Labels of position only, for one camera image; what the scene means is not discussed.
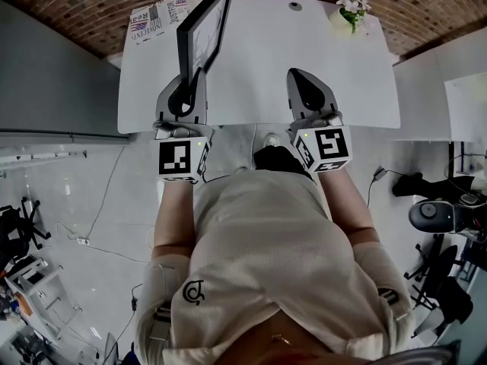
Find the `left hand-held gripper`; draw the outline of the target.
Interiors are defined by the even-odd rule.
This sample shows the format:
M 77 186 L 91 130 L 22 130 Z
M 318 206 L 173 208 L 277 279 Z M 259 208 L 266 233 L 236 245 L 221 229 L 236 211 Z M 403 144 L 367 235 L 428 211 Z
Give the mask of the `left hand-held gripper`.
M 198 69 L 190 86 L 176 76 L 160 93 L 153 123 L 158 175 L 165 182 L 203 179 L 212 146 L 207 125 L 206 73 Z

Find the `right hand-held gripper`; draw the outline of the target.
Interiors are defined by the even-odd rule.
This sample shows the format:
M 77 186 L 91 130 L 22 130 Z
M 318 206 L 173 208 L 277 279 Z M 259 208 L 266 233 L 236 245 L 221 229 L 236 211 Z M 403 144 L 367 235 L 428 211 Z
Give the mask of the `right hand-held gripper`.
M 308 173 L 342 169 L 352 159 L 350 129 L 331 88 L 311 73 L 290 68 L 286 76 L 293 116 L 291 143 Z

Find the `framed deer picture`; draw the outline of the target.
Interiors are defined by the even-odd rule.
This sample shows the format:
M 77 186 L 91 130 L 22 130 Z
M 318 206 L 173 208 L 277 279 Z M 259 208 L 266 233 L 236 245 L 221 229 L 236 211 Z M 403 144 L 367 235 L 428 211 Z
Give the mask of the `framed deer picture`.
M 201 0 L 177 28 L 183 99 L 196 86 L 199 71 L 208 72 L 220 53 L 232 0 Z

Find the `person's left forearm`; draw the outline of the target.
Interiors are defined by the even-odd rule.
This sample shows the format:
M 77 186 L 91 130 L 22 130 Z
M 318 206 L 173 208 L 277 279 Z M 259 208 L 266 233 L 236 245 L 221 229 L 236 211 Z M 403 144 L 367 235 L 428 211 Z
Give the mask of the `person's left forearm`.
M 189 181 L 166 182 L 154 226 L 151 259 L 166 255 L 189 258 L 195 244 L 193 184 Z

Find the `person's right forearm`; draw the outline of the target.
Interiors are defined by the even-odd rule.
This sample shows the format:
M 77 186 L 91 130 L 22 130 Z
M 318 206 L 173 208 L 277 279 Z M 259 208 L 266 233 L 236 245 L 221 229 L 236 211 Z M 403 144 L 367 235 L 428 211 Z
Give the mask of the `person's right forearm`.
M 366 202 L 346 169 L 318 174 L 332 221 L 344 232 L 352 246 L 379 243 Z

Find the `person's black trousers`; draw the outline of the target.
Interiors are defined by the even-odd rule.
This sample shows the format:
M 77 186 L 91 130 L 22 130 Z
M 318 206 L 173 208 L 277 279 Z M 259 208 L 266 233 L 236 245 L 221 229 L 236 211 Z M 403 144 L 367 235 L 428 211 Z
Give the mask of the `person's black trousers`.
M 274 183 L 313 182 L 301 162 L 283 146 L 268 146 L 253 155 L 256 173 Z

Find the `person's white ribbed shirt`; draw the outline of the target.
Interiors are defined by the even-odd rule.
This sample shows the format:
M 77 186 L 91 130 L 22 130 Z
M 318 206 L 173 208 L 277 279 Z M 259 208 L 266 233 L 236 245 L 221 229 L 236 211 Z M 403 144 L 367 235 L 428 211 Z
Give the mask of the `person's white ribbed shirt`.
M 203 186 L 193 214 L 192 255 L 148 264 L 142 365 L 363 365 L 406 348 L 402 275 L 381 242 L 351 245 L 320 181 L 248 170 Z

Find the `black rounded equipment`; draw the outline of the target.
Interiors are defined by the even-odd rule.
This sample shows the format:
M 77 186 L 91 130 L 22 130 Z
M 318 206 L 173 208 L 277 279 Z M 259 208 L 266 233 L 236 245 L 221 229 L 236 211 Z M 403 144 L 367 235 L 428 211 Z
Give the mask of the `black rounded equipment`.
M 487 240 L 487 180 L 483 178 L 455 176 L 429 182 L 416 173 L 401 176 L 392 193 L 423 198 L 409 209 L 409 221 L 417 230 L 455 233 L 477 243 Z

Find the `white flowers in white pot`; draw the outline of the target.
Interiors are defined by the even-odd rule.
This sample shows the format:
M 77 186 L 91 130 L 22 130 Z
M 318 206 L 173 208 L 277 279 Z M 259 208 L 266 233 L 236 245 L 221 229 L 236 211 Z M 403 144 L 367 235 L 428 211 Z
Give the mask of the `white flowers in white pot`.
M 329 21 L 338 33 L 351 36 L 365 28 L 370 10 L 369 0 L 336 0 Z

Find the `white shelf rack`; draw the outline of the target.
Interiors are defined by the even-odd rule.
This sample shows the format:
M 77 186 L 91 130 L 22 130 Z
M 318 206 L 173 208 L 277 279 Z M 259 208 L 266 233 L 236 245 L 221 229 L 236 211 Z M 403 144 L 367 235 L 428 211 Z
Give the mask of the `white shelf rack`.
M 41 154 L 16 154 L 0 157 L 0 173 L 23 167 L 52 163 L 76 157 L 87 157 L 87 151 L 50 152 Z

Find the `printed newspaper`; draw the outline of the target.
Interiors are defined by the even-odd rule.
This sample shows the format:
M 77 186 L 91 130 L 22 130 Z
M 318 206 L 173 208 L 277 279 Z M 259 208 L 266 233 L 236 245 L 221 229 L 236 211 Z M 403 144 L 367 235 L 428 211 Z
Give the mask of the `printed newspaper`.
M 145 6 L 129 19 L 127 39 L 136 45 L 176 28 L 189 14 L 187 0 L 161 0 Z

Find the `grey metal cabinet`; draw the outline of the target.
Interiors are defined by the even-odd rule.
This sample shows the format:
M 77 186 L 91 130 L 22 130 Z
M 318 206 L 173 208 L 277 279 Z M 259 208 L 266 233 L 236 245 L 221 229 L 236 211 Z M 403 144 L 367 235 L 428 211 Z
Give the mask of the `grey metal cabinet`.
M 120 72 L 0 1 L 0 147 L 127 141 Z

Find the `black office chair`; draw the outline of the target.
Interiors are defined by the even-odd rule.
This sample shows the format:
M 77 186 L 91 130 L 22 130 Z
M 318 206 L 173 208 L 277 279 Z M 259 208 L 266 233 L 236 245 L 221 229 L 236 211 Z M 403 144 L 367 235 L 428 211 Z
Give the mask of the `black office chair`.
M 420 244 L 416 244 L 415 249 L 421 257 L 421 263 L 415 271 L 405 272 L 404 278 L 408 281 L 415 280 L 421 285 L 412 285 L 416 292 L 415 296 L 411 296 L 414 307 L 422 306 L 431 312 L 442 312 L 443 322 L 447 324 L 454 321 L 464 323 L 473 311 L 473 302 L 451 274 L 455 265 L 462 265 L 457 260 L 458 247 L 453 245 L 443 249 L 443 240 L 443 234 L 435 233 L 427 251 Z
M 31 212 L 26 209 L 27 197 L 21 199 L 21 208 L 11 205 L 0 207 L 0 271 L 4 271 L 10 262 L 16 262 L 27 256 L 30 244 L 37 250 L 43 246 L 37 242 L 36 236 L 48 240 L 50 232 L 41 232 L 34 223 L 34 216 L 40 201 L 33 203 Z

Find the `white metal cart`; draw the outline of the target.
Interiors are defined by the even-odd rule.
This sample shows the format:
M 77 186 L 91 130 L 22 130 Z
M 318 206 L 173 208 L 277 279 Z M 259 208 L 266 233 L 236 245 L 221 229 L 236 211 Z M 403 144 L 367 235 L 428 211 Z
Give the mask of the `white metal cart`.
M 52 343 L 61 339 L 81 309 L 63 283 L 64 268 L 39 258 L 6 278 L 27 324 Z

